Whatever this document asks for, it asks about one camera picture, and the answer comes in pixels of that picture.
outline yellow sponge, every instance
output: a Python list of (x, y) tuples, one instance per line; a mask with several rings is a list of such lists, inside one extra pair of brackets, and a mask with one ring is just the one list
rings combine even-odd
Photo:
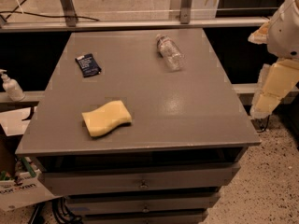
[(91, 137), (109, 133), (123, 123), (131, 123), (132, 117), (122, 101), (112, 101), (91, 112), (82, 113)]

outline metal post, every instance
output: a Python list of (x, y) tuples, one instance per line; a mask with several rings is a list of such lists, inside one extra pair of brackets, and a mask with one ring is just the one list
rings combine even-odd
[(180, 23), (188, 24), (191, 19), (192, 0), (181, 0), (180, 5)]
[(5, 20), (5, 18), (0, 15), (0, 28), (3, 27), (6, 23), (7, 21)]
[(64, 14), (66, 16), (65, 22), (67, 26), (75, 27), (78, 19), (76, 18), (76, 11), (72, 0), (60, 0)]

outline white pump bottle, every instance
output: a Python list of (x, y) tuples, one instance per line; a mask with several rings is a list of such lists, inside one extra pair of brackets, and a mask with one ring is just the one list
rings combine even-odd
[(4, 74), (6, 70), (0, 69), (1, 78), (3, 79), (3, 89), (7, 92), (8, 96), (13, 101), (20, 101), (25, 97), (20, 85), (15, 79), (8, 77)]

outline floor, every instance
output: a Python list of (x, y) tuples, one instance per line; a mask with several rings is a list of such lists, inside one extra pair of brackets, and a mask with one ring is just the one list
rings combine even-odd
[[(142, 0), (140, 3), (133, 0), (123, 0), (122, 13), (115, 12), (117, 8), (111, 6), (111, 3), (103, 11), (97, 10), (95, 12), (81, 5), (79, 1), (82, 0), (74, 0), (79, 15), (95, 16), (106, 21), (116, 20), (115, 15), (117, 15), (118, 20), (128, 19), (128, 13), (124, 11), (132, 9), (132, 6), (136, 4), (140, 11), (148, 10), (149, 12), (143, 15), (142, 12), (136, 12), (136, 14), (132, 14), (131, 19), (163, 19), (166, 13), (162, 11), (169, 9), (170, 5), (170, 0)], [(95, 4), (102, 3), (104, 6), (107, 1), (114, 0), (84, 0), (84, 4), (94, 7)], [(16, 5), (14, 0), (0, 0), (1, 10), (12, 9)], [(63, 14), (57, 5), (58, 0), (28, 0), (23, 5), (23, 9), (47, 14)], [(105, 12), (108, 7), (114, 11), (114, 16)], [(157, 7), (161, 10), (158, 13), (159, 16), (150, 12)], [(13, 15), (8, 21), (48, 20), (28, 17), (27, 15)], [(208, 210), (209, 215), (203, 222), (204, 224), (299, 223), (299, 209), (297, 207), (299, 202), (299, 192), (297, 192), (299, 189), (299, 169), (297, 169), (299, 153), (297, 142), (285, 126), (283, 117), (279, 112), (271, 117), (266, 132), (259, 135), (262, 143), (258, 147), (250, 147), (242, 157), (240, 161), (241, 170), (228, 186), (221, 188), (221, 198), (213, 208)], [(28, 206), (10, 212), (0, 210), (0, 223), (28, 223), (33, 209), (33, 206)], [(42, 215), (46, 219), (46, 223), (56, 223), (50, 210), (50, 203), (46, 204)]]

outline wooden drawer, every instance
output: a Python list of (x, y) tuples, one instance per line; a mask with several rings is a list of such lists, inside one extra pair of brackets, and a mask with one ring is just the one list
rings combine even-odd
[(149, 214), (84, 217), (84, 224), (198, 224), (205, 220), (207, 211), (192, 210)]
[(71, 198), (67, 207), (76, 215), (149, 213), (169, 210), (207, 209), (220, 198), (219, 193), (154, 191), (143, 194), (104, 195), (97, 198)]
[(41, 181), (53, 194), (62, 196), (158, 189), (190, 189), (227, 185), (239, 168), (238, 163), (217, 163), (92, 172), (45, 173)]

